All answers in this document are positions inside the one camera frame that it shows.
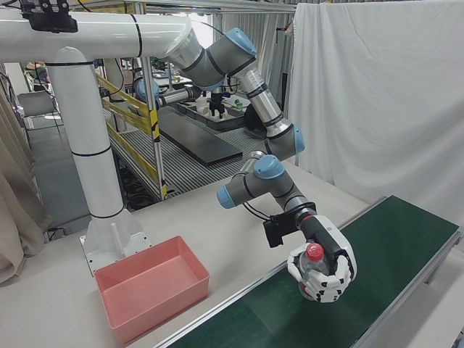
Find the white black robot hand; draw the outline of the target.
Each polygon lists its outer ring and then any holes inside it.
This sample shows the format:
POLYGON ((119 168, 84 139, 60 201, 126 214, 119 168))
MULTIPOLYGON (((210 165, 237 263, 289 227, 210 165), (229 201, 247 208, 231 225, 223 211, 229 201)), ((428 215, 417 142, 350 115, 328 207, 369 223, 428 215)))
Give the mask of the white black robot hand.
POLYGON ((337 301, 357 275, 355 255, 350 242, 323 215, 302 218, 299 229, 306 242, 290 252, 287 259, 288 272, 297 281, 304 298, 321 303, 337 301), (299 267, 299 257, 312 242, 320 244, 326 253, 329 266, 327 275, 317 270, 304 274, 299 267))

